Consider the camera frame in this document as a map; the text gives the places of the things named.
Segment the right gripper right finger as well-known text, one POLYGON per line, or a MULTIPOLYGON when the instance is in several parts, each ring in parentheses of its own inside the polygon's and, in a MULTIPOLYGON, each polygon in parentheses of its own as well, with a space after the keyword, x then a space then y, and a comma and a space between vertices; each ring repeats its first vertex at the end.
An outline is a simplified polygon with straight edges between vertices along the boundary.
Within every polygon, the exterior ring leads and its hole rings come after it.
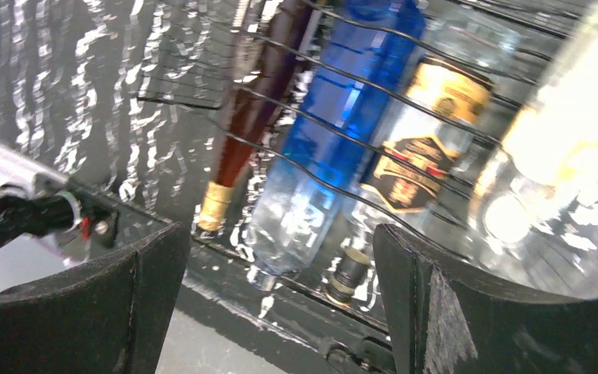
POLYGON ((513 283, 391 224, 375 267, 399 373, 598 373, 598 299, 513 283))

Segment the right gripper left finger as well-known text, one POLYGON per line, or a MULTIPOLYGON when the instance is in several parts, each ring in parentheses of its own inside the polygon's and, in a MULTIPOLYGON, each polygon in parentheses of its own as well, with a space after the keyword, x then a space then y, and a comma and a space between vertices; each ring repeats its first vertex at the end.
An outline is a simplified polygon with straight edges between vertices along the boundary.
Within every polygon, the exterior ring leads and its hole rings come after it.
POLYGON ((153 373, 190 250, 170 224, 0 293, 0 373, 153 373))

